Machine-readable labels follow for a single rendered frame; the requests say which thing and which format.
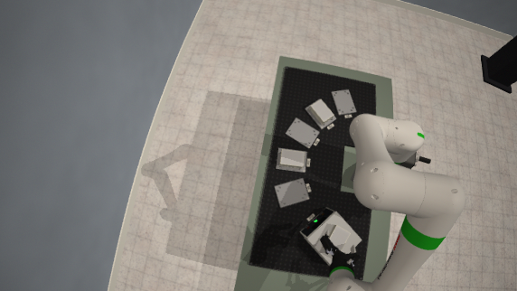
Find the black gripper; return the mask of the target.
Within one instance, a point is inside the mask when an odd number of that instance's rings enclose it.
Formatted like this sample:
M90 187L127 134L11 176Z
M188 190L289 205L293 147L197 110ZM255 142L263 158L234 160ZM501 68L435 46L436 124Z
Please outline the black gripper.
M324 247L325 253L327 255L328 254L332 255L332 257L333 257L332 258L332 262L337 260L338 258L345 258L345 259L348 259L348 260L350 258L352 258L353 259L352 264L354 266L356 264L356 261L360 258L360 255L357 255L357 253L356 253L355 245L352 245L352 247L351 247L351 254L344 254L344 253L342 253L341 250L339 250L332 243L332 241L329 240L329 230L327 230L327 232L324 234L324 236L322 236L320 241L321 241L321 243L322 243L322 245Z

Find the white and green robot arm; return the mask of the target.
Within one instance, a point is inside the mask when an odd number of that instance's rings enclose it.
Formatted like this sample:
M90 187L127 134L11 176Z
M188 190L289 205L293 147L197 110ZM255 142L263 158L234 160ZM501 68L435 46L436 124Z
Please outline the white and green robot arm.
M451 176L411 169L417 161L431 162L417 154L425 137L413 121L361 114L350 124L350 135L358 201L372 210L407 215L373 282L355 279L352 260L338 258L330 265L326 291L403 291L462 213L464 189Z

